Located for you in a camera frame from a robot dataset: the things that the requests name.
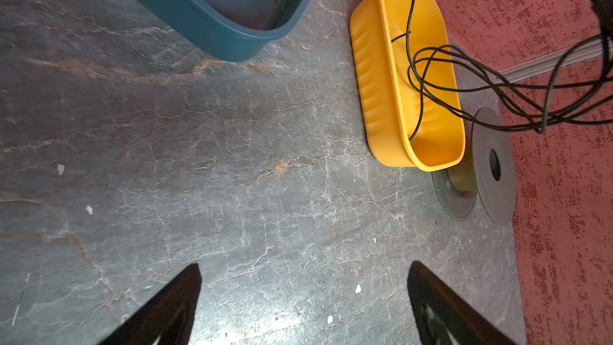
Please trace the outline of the grey cable spool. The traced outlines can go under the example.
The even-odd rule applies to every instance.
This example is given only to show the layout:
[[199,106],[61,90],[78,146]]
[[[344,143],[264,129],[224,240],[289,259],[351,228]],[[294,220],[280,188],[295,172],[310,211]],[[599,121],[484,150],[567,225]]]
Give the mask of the grey cable spool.
[[509,137],[487,128],[501,125],[500,115],[483,106],[469,123],[465,154],[459,164],[431,173],[434,189],[448,217],[469,220],[477,201],[496,225],[507,225],[516,210],[517,175]]

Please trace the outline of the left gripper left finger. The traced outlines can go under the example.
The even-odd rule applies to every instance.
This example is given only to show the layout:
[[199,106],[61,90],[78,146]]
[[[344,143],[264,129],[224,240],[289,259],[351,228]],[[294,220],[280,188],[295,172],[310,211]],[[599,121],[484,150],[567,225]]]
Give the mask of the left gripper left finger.
[[102,343],[187,344],[201,285],[199,265],[188,265]]

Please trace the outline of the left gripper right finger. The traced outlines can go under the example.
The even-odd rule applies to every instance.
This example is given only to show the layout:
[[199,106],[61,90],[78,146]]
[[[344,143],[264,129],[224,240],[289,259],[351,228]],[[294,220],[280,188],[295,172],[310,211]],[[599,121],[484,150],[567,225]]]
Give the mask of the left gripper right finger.
[[420,261],[410,266],[407,290],[421,343],[513,343]]

